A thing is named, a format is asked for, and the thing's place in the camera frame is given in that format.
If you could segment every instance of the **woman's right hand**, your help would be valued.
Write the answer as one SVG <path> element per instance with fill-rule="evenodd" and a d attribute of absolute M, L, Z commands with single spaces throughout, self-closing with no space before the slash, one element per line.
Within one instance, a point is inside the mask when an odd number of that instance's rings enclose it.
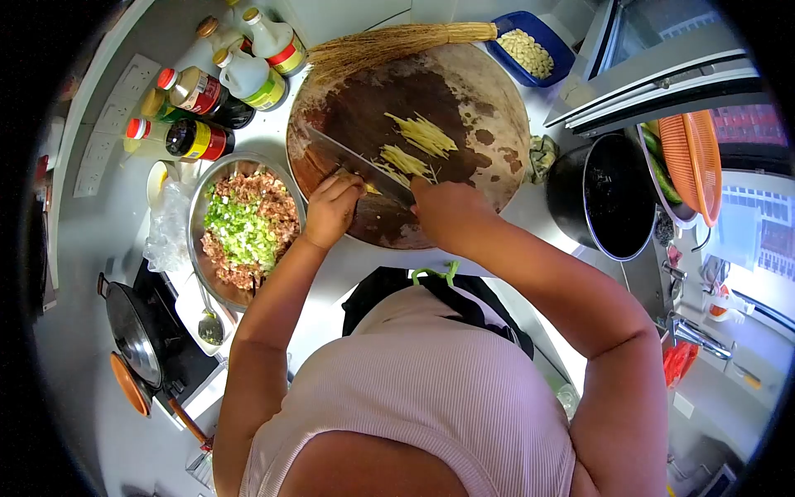
<path fill-rule="evenodd" d="M 486 197 L 468 184 L 430 184 L 415 176 L 411 191 L 417 202 L 411 210 L 425 236 L 451 254 L 472 259 L 483 245 L 484 232 L 505 222 Z"/>

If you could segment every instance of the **peeled garlic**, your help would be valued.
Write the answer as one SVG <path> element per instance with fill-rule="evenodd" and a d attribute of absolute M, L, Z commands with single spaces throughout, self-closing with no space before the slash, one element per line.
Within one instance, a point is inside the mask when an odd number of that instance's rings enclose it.
<path fill-rule="evenodd" d="M 503 34 L 497 38 L 497 43 L 527 72 L 540 80 L 548 78 L 555 67 L 549 52 L 521 29 Z"/>

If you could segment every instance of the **stainless steel bowl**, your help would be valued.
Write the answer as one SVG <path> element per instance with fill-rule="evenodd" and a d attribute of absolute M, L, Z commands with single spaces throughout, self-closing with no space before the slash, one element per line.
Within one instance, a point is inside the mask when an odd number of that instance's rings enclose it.
<path fill-rule="evenodd" d="M 190 213 L 188 214 L 188 253 L 193 263 L 193 270 L 204 288 L 221 304 L 229 309 L 238 312 L 245 312 L 246 307 L 254 298 L 252 292 L 242 290 L 234 285 L 222 282 L 215 276 L 215 267 L 210 258 L 204 253 L 201 239 L 204 236 L 204 215 L 207 214 L 209 200 L 204 195 L 207 187 L 215 184 L 224 178 L 228 178 L 232 173 L 253 174 L 256 171 L 270 171 L 282 180 L 293 196 L 298 210 L 298 220 L 301 230 L 306 224 L 306 209 L 293 177 L 276 161 L 253 152 L 230 153 L 226 157 L 221 157 L 210 166 L 196 185 L 191 199 Z"/>

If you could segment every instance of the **round wooden cutting board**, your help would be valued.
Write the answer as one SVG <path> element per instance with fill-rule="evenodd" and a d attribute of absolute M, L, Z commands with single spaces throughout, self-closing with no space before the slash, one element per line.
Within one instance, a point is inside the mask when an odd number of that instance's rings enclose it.
<path fill-rule="evenodd" d="M 384 115 L 415 118 L 415 111 L 456 142 L 459 149 L 449 159 L 410 145 Z M 385 162 L 381 146 L 399 146 L 438 171 L 439 182 L 482 191 L 497 212 L 518 190 L 529 161 L 529 123 L 517 88 L 491 57 L 469 44 L 442 45 L 322 86 L 310 72 L 287 126 L 290 168 L 309 198 L 339 166 L 314 150 L 307 124 L 366 159 Z M 392 249 L 433 247 L 411 211 L 375 194 L 359 201 L 348 234 Z"/>

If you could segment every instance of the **orange colander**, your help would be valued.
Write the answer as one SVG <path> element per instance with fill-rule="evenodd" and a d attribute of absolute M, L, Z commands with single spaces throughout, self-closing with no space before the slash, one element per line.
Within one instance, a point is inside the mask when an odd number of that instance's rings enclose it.
<path fill-rule="evenodd" d="M 709 111 L 660 119 L 662 154 L 682 200 L 715 226 L 720 213 L 720 152 Z"/>

